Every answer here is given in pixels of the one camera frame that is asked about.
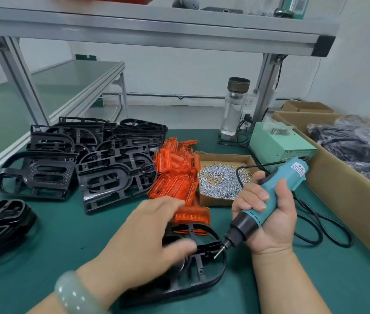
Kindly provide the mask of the person's left hand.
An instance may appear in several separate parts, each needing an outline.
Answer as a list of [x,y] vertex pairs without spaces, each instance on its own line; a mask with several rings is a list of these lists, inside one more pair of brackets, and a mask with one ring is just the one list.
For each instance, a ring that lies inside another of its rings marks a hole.
[[119,280],[122,293],[161,276],[170,269],[161,264],[165,229],[183,205],[183,200],[168,196],[142,201],[102,252],[77,271],[103,271]]

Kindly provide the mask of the teal electric screwdriver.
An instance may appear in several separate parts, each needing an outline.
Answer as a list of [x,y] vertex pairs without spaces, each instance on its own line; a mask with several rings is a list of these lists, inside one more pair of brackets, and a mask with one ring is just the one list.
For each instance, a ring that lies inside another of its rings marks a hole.
[[303,181],[306,180],[305,175],[308,170],[309,168],[307,163],[304,160],[295,157],[288,159],[285,162],[280,162],[280,166],[276,167],[271,174],[266,176],[264,179],[260,179],[258,184],[261,185],[270,195],[270,199],[266,202],[266,209],[261,212],[254,210],[255,226],[234,226],[231,222],[228,232],[224,235],[222,246],[219,252],[214,256],[214,259],[229,248],[235,248],[241,242],[246,241],[274,212],[277,208],[275,187],[280,179],[286,179],[287,186],[291,191],[294,191]]

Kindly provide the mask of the black plastic pedal frame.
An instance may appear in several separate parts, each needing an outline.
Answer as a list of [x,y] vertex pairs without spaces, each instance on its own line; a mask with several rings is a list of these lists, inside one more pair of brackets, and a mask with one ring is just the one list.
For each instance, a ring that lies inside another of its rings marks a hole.
[[206,293],[220,282],[225,272],[227,255],[223,251],[214,258],[222,247],[217,232],[202,223],[169,223],[162,245],[167,246],[182,238],[193,240],[197,251],[149,283],[123,293],[119,299],[120,309],[192,297]]

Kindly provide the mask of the person's right forearm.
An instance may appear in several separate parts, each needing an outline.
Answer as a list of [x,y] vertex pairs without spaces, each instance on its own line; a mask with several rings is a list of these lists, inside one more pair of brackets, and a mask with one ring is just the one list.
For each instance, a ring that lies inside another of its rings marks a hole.
[[332,314],[292,248],[252,254],[261,314]]

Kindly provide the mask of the pale green power supply box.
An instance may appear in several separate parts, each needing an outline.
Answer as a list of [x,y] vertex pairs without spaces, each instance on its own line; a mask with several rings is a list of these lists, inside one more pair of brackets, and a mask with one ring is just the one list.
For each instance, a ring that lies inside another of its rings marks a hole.
[[293,157],[312,158],[317,148],[293,129],[288,136],[272,136],[263,130],[264,122],[256,122],[249,148],[262,164],[280,162]]

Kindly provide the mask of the large cardboard box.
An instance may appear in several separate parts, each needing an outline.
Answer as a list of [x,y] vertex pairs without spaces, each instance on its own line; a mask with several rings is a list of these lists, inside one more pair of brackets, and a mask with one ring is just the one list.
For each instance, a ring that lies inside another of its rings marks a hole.
[[308,186],[370,250],[370,180],[307,136],[309,124],[333,125],[343,114],[278,111],[272,118],[294,130],[318,151],[308,162]]

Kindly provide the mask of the clear bag of metal parts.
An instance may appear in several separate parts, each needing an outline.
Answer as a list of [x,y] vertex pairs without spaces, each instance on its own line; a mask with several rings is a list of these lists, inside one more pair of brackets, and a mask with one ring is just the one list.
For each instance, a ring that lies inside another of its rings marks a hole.
[[294,126],[283,122],[264,122],[263,130],[272,136],[288,136],[293,133]]

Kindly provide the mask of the pile of orange reflectors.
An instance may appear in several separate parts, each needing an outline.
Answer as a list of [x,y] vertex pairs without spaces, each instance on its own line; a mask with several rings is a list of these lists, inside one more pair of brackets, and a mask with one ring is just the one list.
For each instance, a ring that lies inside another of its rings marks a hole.
[[149,199],[169,196],[185,201],[186,206],[196,205],[201,170],[199,155],[193,151],[196,144],[198,140],[179,142],[177,137],[164,141],[153,157],[157,178],[147,192]]

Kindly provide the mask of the small cardboard box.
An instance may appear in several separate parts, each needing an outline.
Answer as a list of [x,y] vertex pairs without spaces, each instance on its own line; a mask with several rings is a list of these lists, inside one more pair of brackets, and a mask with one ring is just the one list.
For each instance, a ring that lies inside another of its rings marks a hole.
[[306,102],[287,100],[281,107],[284,112],[302,112],[302,113],[328,113],[334,110],[321,102]]

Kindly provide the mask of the pile of black plastic frames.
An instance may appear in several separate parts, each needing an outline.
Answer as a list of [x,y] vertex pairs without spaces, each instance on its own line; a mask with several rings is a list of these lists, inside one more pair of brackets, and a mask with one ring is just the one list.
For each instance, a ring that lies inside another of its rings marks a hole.
[[0,169],[0,193],[64,201],[79,188],[86,214],[105,210],[154,185],[154,157],[167,132],[166,125],[139,119],[60,117],[52,126],[31,125],[25,151]]

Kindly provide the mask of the flat black device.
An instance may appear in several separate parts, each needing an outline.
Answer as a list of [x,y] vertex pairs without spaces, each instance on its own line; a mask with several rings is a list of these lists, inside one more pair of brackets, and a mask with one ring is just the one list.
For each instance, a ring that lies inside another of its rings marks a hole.
[[232,8],[221,8],[221,7],[205,7],[199,9],[201,11],[218,12],[218,13],[231,13],[231,14],[243,14],[243,10],[232,9]]

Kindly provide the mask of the green and clear bottle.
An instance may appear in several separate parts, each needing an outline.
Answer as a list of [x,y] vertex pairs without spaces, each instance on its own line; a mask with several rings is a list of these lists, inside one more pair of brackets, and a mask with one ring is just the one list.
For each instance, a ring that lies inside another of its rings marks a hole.
[[280,0],[273,17],[303,20],[309,0]]

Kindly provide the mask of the grey round object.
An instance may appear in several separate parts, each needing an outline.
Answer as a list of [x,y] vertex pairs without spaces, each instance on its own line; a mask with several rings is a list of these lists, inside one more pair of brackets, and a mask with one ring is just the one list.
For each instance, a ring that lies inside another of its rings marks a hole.
[[199,0],[174,0],[172,8],[199,10]]

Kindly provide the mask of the grey wall pipe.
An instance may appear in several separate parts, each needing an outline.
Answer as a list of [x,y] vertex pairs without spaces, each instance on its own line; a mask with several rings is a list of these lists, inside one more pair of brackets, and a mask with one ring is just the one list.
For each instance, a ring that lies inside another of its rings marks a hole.
[[[123,93],[117,92],[104,92],[101,95],[106,96],[123,96]],[[162,98],[177,98],[179,100],[183,100],[185,98],[191,99],[225,99],[225,96],[215,96],[215,95],[187,95],[187,94],[151,94],[151,93],[135,93],[135,92],[128,92],[125,94],[126,96],[134,96],[134,97],[162,97]],[[290,100],[289,98],[276,98],[276,100]]]

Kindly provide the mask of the aluminium workbench shelf frame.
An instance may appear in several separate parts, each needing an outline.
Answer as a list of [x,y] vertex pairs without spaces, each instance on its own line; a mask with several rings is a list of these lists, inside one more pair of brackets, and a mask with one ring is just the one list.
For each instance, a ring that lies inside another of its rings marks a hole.
[[262,121],[284,56],[326,57],[339,25],[203,10],[62,0],[0,0],[0,37],[262,53],[253,121]]

